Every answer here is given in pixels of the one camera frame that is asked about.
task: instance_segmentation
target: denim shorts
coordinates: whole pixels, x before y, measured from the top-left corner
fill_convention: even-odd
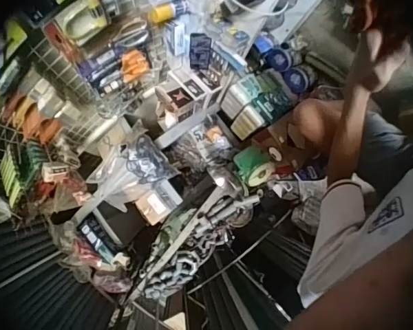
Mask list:
[[[371,184],[381,200],[413,169],[413,139],[367,112],[357,174]]]

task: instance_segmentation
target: hand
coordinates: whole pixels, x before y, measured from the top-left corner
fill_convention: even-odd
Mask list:
[[[393,73],[404,63],[410,46],[404,41],[394,52],[379,56],[383,34],[379,30],[361,33],[347,79],[347,88],[362,86],[370,93],[381,91]]]

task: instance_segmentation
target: green tape roll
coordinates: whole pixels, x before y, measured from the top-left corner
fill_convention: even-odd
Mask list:
[[[250,187],[265,183],[275,172],[275,165],[270,162],[269,156],[254,146],[240,151],[233,161],[239,169],[239,176]]]

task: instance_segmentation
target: cable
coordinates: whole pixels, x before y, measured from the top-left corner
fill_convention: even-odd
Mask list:
[[[227,1],[234,3],[237,7],[243,10],[246,10],[247,12],[252,12],[253,14],[258,14],[260,16],[278,16],[278,15],[283,14],[285,11],[287,11],[289,7],[289,2],[287,1],[284,7],[278,12],[259,12],[258,10],[246,7],[245,5],[241,4],[238,0],[227,0]]]
[[[212,275],[212,277],[206,279],[204,282],[200,283],[197,287],[194,287],[190,291],[187,292],[187,294],[192,294],[194,291],[199,290],[201,287],[203,287],[205,284],[208,282],[212,281],[214,278],[218,277],[221,273],[223,273],[225,270],[230,268],[232,265],[234,265],[236,262],[241,260],[244,256],[246,256],[249,252],[251,252],[257,245],[260,244],[261,241],[263,241],[279,224],[281,224],[286,218],[292,213],[292,210],[288,210],[288,212],[275,224],[273,227],[265,232],[254,244],[252,244],[245,252],[243,252],[239,257],[231,261],[228,265],[223,267],[219,272],[215,273]]]

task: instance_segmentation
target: white t-shirt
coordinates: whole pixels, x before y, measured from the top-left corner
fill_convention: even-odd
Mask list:
[[[413,169],[367,219],[361,189],[351,180],[328,188],[320,215],[315,245],[298,285],[305,308],[413,230]]]

